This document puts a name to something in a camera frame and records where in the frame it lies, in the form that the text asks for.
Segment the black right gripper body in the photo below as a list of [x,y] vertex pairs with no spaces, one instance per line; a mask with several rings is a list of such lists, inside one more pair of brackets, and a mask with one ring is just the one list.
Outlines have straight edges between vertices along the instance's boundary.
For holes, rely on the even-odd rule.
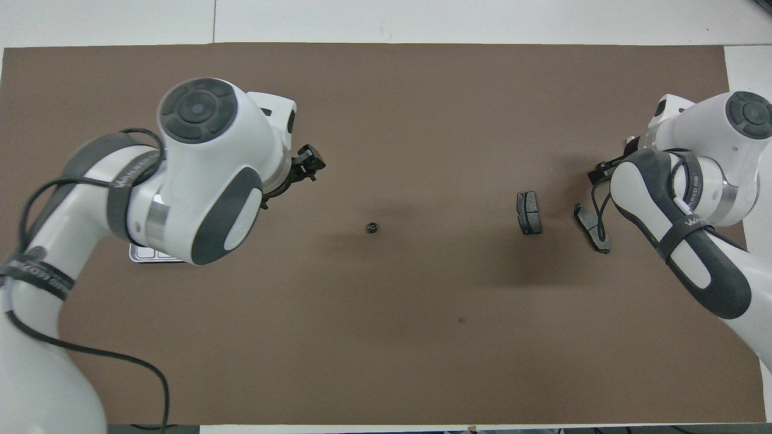
[[639,150],[639,137],[627,137],[625,140],[625,146],[620,157],[615,159],[616,164],[620,164],[627,157],[631,156],[634,152]]

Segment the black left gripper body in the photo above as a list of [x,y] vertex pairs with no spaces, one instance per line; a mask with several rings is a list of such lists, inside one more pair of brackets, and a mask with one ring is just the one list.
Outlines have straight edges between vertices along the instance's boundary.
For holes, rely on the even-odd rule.
[[300,157],[295,156],[289,160],[289,168],[286,175],[279,178],[279,183],[273,187],[264,187],[260,208],[267,209],[268,201],[286,193],[290,186],[301,178]]

